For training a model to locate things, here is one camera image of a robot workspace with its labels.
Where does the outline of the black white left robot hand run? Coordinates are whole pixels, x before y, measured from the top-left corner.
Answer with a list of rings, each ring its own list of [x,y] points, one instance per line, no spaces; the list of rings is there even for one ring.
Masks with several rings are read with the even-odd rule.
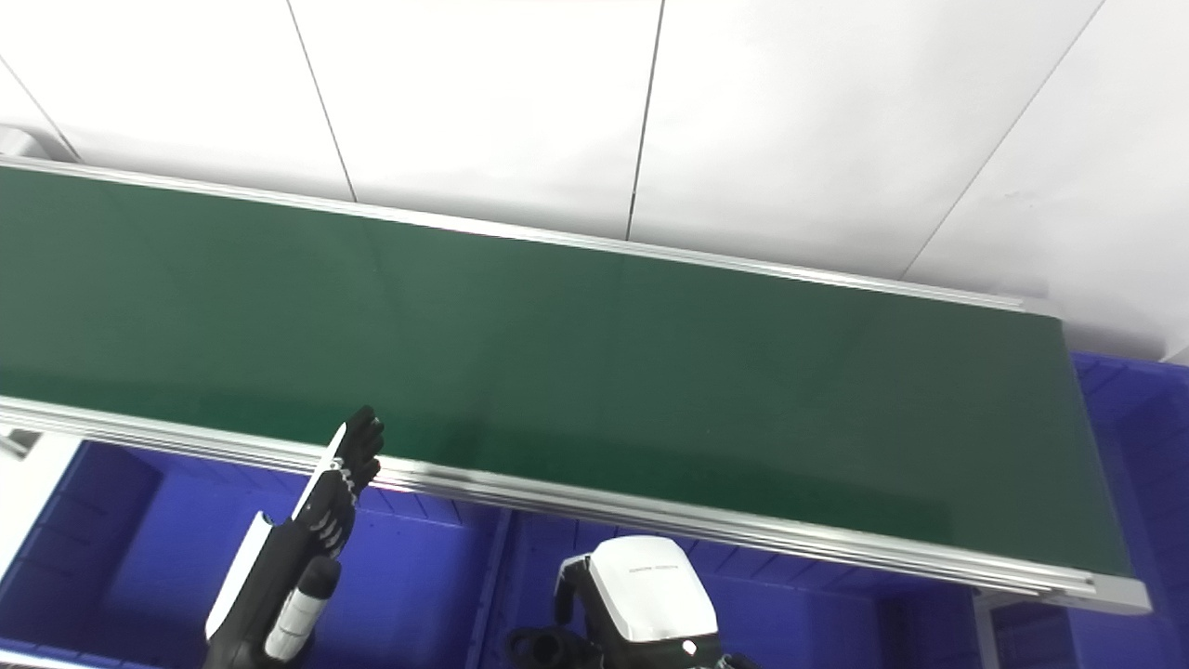
[[[384,424],[364,405],[338,427],[292,513],[256,513],[205,620],[203,668],[301,668],[338,589]]]

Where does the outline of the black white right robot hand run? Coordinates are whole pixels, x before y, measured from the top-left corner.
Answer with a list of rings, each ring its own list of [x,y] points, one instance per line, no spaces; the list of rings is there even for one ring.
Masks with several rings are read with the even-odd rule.
[[[756,668],[726,652],[705,585],[677,541],[621,536],[564,560],[554,623],[581,606],[585,636],[572,668]]]

